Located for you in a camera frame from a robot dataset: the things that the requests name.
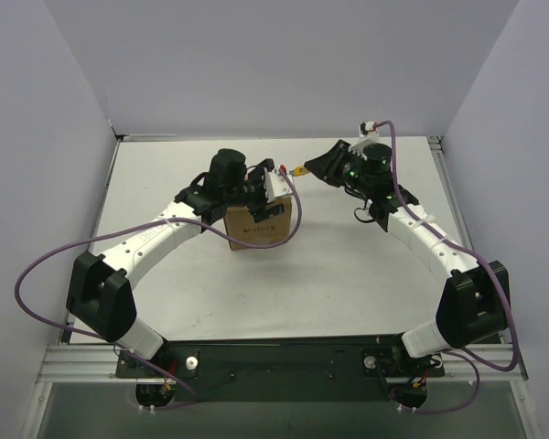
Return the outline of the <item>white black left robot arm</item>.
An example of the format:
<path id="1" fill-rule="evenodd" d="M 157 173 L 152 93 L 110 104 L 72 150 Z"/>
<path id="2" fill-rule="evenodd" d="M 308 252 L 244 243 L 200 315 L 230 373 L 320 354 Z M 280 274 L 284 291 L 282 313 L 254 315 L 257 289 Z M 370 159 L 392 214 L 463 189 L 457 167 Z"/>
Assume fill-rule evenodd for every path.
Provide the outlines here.
<path id="1" fill-rule="evenodd" d="M 291 195 L 283 167 L 267 158 L 247 166 L 243 153 L 223 148 L 143 229 L 95 255 L 74 262 L 66 307 L 97 336 L 136 354 L 149 376 L 169 364 L 166 340 L 137 315 L 133 290 L 144 276 L 184 242 L 222 220 L 230 208 L 246 208 L 256 222 L 284 212 L 278 200 Z"/>

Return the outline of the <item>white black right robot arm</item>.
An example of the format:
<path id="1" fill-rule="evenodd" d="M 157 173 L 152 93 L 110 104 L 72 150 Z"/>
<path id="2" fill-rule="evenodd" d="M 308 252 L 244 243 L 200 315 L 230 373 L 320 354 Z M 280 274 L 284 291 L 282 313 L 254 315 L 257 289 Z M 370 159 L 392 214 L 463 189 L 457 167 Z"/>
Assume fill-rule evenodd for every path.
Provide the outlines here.
<path id="1" fill-rule="evenodd" d="M 369 202 L 371 220 L 400 240 L 444 285 L 436 315 L 401 335 L 404 350 L 417 359 L 448 348 L 463 348 L 508 326 L 508 273 L 499 262 L 488 267 L 458 249 L 430 219 L 418 199 L 394 184 L 392 149 L 371 140 L 339 140 L 305 169 L 333 187 Z"/>

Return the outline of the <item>yellow utility knife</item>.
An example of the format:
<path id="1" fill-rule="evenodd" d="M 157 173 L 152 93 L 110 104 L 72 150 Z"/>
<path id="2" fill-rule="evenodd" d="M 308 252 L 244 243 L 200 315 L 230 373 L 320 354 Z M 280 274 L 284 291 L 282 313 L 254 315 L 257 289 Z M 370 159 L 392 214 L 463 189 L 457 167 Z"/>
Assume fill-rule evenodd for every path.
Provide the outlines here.
<path id="1" fill-rule="evenodd" d="M 291 172 L 291 175 L 293 177 L 302 177 L 302 176 L 305 176 L 305 175 L 308 175 L 308 174 L 309 174 L 309 171 L 305 167 L 302 167 L 302 166 L 299 166 L 299 167 L 293 169 L 292 172 Z"/>

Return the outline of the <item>brown cardboard express box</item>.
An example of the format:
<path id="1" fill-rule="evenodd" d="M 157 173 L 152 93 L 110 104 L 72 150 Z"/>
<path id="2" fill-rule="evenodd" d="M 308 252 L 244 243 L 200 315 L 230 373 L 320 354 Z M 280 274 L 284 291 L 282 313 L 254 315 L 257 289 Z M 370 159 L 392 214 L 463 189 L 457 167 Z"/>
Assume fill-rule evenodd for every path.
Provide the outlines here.
<path id="1" fill-rule="evenodd" d="M 291 230 L 293 201 L 282 198 L 272 207 L 283 208 L 283 212 L 270 219 L 256 223 L 247 208 L 229 208 L 223 219 L 226 233 L 237 241 L 254 245 L 275 244 L 286 238 Z"/>

